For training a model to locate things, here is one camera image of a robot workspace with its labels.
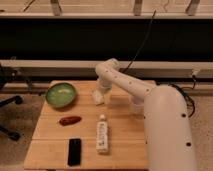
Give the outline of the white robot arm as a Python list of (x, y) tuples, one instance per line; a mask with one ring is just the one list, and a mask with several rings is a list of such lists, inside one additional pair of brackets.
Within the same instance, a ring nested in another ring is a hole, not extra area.
[(114, 58), (97, 64), (95, 72), (100, 92), (115, 84), (131, 95), (132, 107), (143, 105), (149, 171), (197, 171), (187, 104), (176, 88), (121, 73)]

